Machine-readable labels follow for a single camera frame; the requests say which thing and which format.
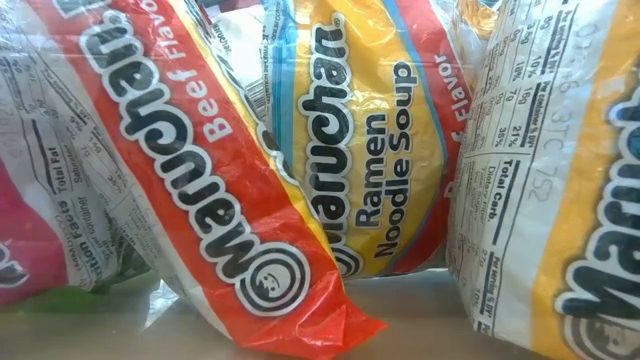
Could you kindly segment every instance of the black swirl logo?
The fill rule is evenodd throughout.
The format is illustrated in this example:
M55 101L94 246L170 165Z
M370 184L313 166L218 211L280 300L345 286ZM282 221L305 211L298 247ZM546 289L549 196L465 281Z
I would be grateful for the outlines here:
M22 285L29 275L16 261L10 260L9 249L0 244L0 288L13 288Z
M640 332L604 318L565 317L565 335L571 348L585 359L640 359Z
M333 256L343 278L350 278L362 271L362 257L344 245L331 246Z
M292 311L309 290L310 268L304 255L284 243L261 246L247 276L236 285L243 305L255 315L281 316Z

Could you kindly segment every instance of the barcode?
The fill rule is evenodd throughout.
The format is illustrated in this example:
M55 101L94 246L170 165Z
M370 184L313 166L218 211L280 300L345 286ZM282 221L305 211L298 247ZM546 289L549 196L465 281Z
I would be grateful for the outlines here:
M249 106L259 121L267 121L267 98L262 79L254 81L246 86L245 92L249 98Z

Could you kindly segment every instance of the beef flavor ramen package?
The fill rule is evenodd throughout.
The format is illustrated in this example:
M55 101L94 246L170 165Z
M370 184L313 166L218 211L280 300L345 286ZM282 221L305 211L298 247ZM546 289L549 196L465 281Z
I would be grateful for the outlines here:
M640 2L506 1L463 140L448 262L473 326L640 356Z
M266 1L268 126L343 276L405 273L446 234L470 95L429 0Z
M346 298L320 224L263 149L195 3L7 0L0 18L12 121L36 139L47 126L67 134L122 236L218 330L257 350L330 356L381 328ZM64 144L30 149L43 166Z

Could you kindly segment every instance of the crinkled plastic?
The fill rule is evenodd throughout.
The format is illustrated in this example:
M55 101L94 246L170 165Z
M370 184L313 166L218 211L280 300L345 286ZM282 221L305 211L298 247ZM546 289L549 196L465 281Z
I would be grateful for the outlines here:
M63 286L104 291L148 271L79 164L83 151L101 148L74 149L64 126L49 121L58 110L34 88L26 37L8 29L0 37L0 305Z
M268 126L344 277L400 274L446 238L471 99L429 0L270 0Z
M218 58L223 59L226 74L232 74L236 90L262 124L267 119L260 57L263 23L262 5L224 12L211 18L212 49Z
M1 98L14 111L2 119L33 134L29 151L43 159L34 165L43 183L16 186L53 193L58 175L84 172L119 235L239 345L332 356L382 328L347 299L320 224L280 175L268 133L245 106L229 64L211 52L195 3L6 0L0 19ZM43 129L64 134L64 142L39 144ZM63 148L54 153L55 146ZM64 151L75 152L76 162L50 171ZM33 201L13 194L9 210ZM70 202L55 205L74 210ZM66 213L65 231L88 227ZM33 246L60 251L58 239L41 233L45 227L29 229ZM11 249L3 265L15 265L17 255ZM43 267L65 260L45 255Z
M458 164L448 263L478 331L640 356L640 2L506 1Z
M451 10L453 43L472 92L501 3L501 0L458 0Z

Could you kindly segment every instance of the nutrition facts label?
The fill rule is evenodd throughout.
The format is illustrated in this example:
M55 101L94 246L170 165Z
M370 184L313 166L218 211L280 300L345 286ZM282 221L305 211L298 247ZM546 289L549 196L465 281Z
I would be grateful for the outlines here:
M46 30L28 5L6 1L0 19L1 158L18 187L39 183L51 199L48 209L31 205L63 241L69 285L91 289L113 275L129 244L160 266L160 225L104 135L93 90L53 38L30 35Z
M493 335L501 316L530 308L528 293L501 289L534 281L613 7L511 0L500 10L463 141L448 252L478 331Z

